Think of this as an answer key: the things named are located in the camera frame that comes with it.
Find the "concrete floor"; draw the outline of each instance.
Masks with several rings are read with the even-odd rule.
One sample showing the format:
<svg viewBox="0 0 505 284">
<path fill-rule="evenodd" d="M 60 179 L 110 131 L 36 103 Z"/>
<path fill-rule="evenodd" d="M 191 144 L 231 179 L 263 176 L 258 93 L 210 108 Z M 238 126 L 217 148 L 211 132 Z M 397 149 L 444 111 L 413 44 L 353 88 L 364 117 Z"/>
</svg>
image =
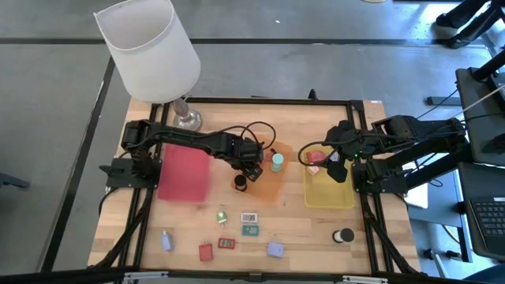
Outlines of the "concrete floor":
<svg viewBox="0 0 505 284">
<path fill-rule="evenodd" d="M 0 3 L 0 37 L 98 37 L 92 12 L 113 0 Z M 455 31 L 434 28 L 454 4 L 358 0 L 174 0 L 191 38 L 435 39 Z M 497 24 L 491 31 L 499 44 Z M 195 96 L 262 95 L 382 100 L 387 115 L 419 115 L 424 98 L 455 90 L 455 70 L 479 66 L 484 46 L 198 45 L 202 74 Z M 77 155 L 105 67 L 105 46 L 0 45 L 0 172 L 32 182 L 0 190 L 0 275 L 36 271 L 70 168 Z M 122 130 L 129 95 L 115 73 L 73 206 L 55 269 L 85 267 L 103 196 L 105 175 Z M 447 118 L 440 107 L 426 119 Z M 419 251 L 457 250 L 441 227 L 412 223 Z M 492 263 L 444 260 L 449 275 Z M 437 275 L 434 263 L 422 270 Z M 185 280 L 195 283 L 196 280 Z"/>
</svg>

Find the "lamp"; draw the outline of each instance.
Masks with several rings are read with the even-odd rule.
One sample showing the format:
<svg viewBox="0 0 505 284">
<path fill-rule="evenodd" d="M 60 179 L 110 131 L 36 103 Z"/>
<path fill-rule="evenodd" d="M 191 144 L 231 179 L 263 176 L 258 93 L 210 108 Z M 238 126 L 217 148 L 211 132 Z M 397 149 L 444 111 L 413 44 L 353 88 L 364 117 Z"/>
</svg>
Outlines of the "lamp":
<svg viewBox="0 0 505 284">
<path fill-rule="evenodd" d="M 174 101 L 174 125 L 198 130 L 201 114 L 181 98 L 200 76 L 200 59 L 169 0 L 128 0 L 95 13 L 128 93 L 147 103 Z"/>
</svg>

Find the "wooden table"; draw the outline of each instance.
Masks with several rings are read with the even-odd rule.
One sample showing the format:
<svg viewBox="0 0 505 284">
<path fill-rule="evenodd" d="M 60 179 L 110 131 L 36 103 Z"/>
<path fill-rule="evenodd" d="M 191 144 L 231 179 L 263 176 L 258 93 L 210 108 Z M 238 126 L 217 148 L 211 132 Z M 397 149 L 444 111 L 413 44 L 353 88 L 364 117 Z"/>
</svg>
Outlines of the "wooden table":
<svg viewBox="0 0 505 284">
<path fill-rule="evenodd" d="M 365 101 L 367 122 L 385 117 L 383 105 L 377 101 Z M 262 120 L 272 124 L 277 139 L 293 146 L 294 152 L 315 140 L 324 140 L 326 132 L 339 121 L 346 120 L 344 106 L 295 106 L 193 103 L 204 117 L 202 132 L 226 128 L 230 125 L 247 125 Z M 150 105 L 132 99 L 126 121 L 148 118 Z M 174 116 L 169 111 L 168 125 Z M 354 114 L 356 124 L 359 118 Z M 269 129 L 258 125 L 252 130 L 261 135 L 271 135 Z M 313 209 L 304 204 L 302 173 L 304 167 L 292 155 L 286 182 L 276 204 L 264 204 L 259 200 L 230 188 L 230 180 L 236 174 L 230 166 L 217 159 L 211 160 L 211 190 L 205 204 L 180 204 L 154 198 L 144 243 L 141 268 L 159 270 L 198 271 L 265 271 L 265 272 L 319 272 L 319 273 L 370 273 L 365 231 L 359 196 L 351 209 Z M 99 262 L 112 248 L 125 229 L 132 197 L 132 189 L 119 189 L 109 196 L 103 205 L 96 229 L 89 264 Z M 420 265 L 410 229 L 406 206 L 397 196 L 382 195 L 383 210 L 390 239 L 410 265 L 419 270 Z M 228 214 L 228 225 L 221 228 L 215 221 L 217 211 Z M 257 212 L 260 236 L 241 235 L 241 212 Z M 351 228 L 355 239 L 349 244 L 338 245 L 331 233 L 344 227 Z M 164 252 L 160 235 L 166 230 L 172 234 L 175 250 Z M 234 250 L 217 248 L 219 237 L 237 240 Z M 380 240 L 375 237 L 380 269 L 385 270 Z M 200 262 L 198 245 L 213 244 L 214 259 Z M 269 241 L 285 245 L 281 259 L 267 256 Z M 137 236 L 130 243 L 128 264 L 133 263 Z"/>
</svg>

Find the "yellow container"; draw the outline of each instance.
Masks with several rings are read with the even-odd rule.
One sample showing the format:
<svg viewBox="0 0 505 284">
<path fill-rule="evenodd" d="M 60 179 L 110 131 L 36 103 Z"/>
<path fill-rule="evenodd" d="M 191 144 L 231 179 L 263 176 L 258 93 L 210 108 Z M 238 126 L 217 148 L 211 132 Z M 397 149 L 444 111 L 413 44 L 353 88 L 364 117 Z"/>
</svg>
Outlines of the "yellow container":
<svg viewBox="0 0 505 284">
<path fill-rule="evenodd" d="M 305 149 L 302 154 L 304 162 L 308 163 L 307 152 L 322 151 L 330 155 L 332 147 L 314 145 Z M 338 183 L 328 176 L 325 168 L 320 167 L 319 171 L 311 175 L 304 167 L 305 184 L 305 205 L 313 208 L 352 208 L 354 207 L 353 181 L 350 173 L 350 161 L 346 161 L 345 167 L 348 170 L 346 181 Z"/>
</svg>

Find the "keyboard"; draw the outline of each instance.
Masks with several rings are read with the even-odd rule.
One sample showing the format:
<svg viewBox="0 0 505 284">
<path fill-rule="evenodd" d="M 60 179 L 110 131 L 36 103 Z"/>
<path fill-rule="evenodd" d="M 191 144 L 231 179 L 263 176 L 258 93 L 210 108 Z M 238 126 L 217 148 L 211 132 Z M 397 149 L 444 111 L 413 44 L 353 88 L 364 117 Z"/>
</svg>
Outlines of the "keyboard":
<svg viewBox="0 0 505 284">
<path fill-rule="evenodd" d="M 505 237 L 505 198 L 471 200 L 470 203 L 485 242 L 490 237 Z"/>
</svg>

